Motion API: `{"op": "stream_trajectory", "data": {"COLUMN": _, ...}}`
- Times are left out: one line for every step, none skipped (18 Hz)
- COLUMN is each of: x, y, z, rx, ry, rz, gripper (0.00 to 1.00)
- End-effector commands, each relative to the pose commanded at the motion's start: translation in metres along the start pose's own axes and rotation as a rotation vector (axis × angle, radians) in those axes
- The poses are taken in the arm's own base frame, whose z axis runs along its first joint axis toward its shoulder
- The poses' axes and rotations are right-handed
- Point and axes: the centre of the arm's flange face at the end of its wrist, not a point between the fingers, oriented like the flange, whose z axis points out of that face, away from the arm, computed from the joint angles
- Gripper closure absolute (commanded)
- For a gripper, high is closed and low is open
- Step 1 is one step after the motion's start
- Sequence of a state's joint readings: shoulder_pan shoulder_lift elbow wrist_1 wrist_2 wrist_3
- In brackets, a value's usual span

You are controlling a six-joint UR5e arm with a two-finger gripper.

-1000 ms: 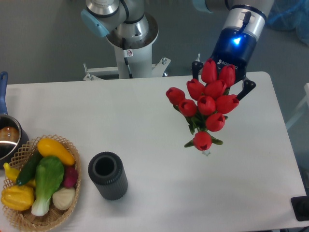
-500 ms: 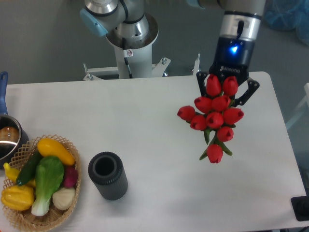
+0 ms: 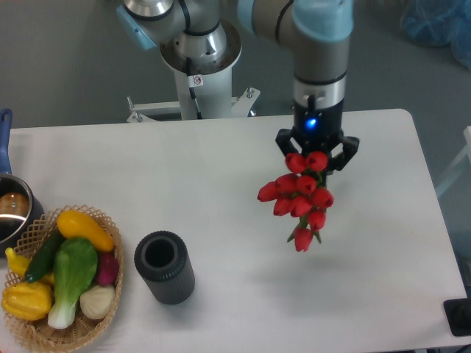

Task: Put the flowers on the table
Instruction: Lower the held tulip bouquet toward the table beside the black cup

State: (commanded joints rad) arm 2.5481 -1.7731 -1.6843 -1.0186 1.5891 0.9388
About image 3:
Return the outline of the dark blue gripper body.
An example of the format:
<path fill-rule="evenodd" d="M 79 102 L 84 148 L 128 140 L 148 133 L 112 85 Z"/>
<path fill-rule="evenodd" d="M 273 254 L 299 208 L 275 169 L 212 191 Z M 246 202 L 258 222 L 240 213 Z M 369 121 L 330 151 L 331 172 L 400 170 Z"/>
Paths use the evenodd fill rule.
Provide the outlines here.
<path fill-rule="evenodd" d="M 303 151 L 331 151 L 341 140 L 344 101 L 325 109 L 309 110 L 294 103 L 293 137 Z"/>

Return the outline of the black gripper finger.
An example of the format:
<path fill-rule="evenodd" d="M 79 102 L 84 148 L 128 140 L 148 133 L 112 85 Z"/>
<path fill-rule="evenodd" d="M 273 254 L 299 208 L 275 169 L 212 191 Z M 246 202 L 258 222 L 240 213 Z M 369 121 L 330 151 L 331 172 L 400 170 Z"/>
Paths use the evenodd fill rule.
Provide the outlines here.
<path fill-rule="evenodd" d="M 327 175 L 334 171 L 341 171 L 356 155 L 360 144 L 360 139 L 353 136 L 343 136 L 339 141 L 341 151 L 336 156 L 329 156 L 327 164 Z"/>
<path fill-rule="evenodd" d="M 275 142 L 284 157 L 288 154 L 301 154 L 305 156 L 305 138 L 298 130 L 280 129 L 275 138 Z"/>

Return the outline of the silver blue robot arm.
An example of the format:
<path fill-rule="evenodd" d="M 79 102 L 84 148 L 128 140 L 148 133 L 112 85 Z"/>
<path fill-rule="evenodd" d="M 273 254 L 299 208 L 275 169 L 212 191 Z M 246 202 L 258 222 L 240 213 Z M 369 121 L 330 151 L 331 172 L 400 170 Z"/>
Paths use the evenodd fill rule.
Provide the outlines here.
<path fill-rule="evenodd" d="M 322 151 L 328 171 L 340 171 L 359 140 L 341 128 L 351 1 L 239 1 L 238 19 L 252 34 L 275 42 L 294 60 L 294 124 L 276 137 L 284 154 Z M 237 29 L 218 1 L 123 1 L 116 14 L 143 50 L 159 49 L 173 71 L 184 120 L 229 118 L 232 69 L 241 55 Z"/>

